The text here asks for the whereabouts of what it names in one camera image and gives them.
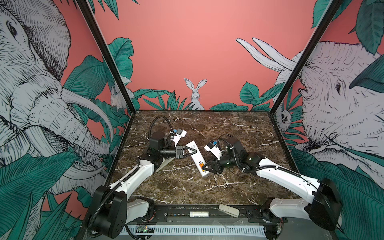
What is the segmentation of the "white remote control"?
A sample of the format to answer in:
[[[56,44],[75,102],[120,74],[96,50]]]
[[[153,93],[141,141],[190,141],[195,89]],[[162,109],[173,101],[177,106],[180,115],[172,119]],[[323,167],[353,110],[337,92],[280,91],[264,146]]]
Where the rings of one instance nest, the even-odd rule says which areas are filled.
[[[198,171],[200,172],[201,176],[202,176],[202,177],[207,176],[210,172],[205,171],[205,170],[203,170],[203,169],[200,167],[200,163],[204,163],[204,164],[206,164],[206,162],[205,162],[205,160],[204,160],[204,158],[203,158],[203,156],[202,156],[202,154],[201,154],[201,152],[200,152],[200,150],[199,150],[199,148],[198,148],[196,142],[195,142],[195,141],[192,141],[192,142],[186,144],[186,146],[191,147],[191,148],[194,148],[194,149],[197,150],[197,153],[190,153],[190,154],[192,154],[191,157],[192,157],[194,163],[196,164],[196,166],[197,166],[197,168],[198,168]]]

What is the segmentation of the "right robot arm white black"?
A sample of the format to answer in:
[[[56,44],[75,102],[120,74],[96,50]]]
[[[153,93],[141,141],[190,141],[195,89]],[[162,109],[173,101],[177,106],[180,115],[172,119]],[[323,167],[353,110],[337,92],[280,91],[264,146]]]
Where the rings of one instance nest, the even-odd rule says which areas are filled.
[[[318,180],[284,168],[265,156],[248,152],[232,135],[210,141],[205,150],[214,158],[203,170],[221,174],[224,169],[237,167],[244,174],[272,181],[299,196],[299,199],[273,198],[266,203],[267,216],[311,220],[317,226],[334,231],[341,218],[342,201],[336,184],[330,179]]]

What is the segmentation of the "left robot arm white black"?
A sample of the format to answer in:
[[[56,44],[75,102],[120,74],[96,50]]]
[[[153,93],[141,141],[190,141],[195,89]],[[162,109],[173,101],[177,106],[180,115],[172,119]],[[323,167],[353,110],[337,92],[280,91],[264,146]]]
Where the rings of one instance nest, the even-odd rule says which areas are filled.
[[[104,235],[114,239],[129,222],[154,215],[151,200],[142,198],[130,202],[129,198],[147,178],[172,160],[197,153],[191,147],[179,145],[186,134],[181,129],[170,128],[168,133],[149,129],[148,146],[143,154],[137,156],[136,165],[115,183],[96,189],[84,221],[88,238]]]

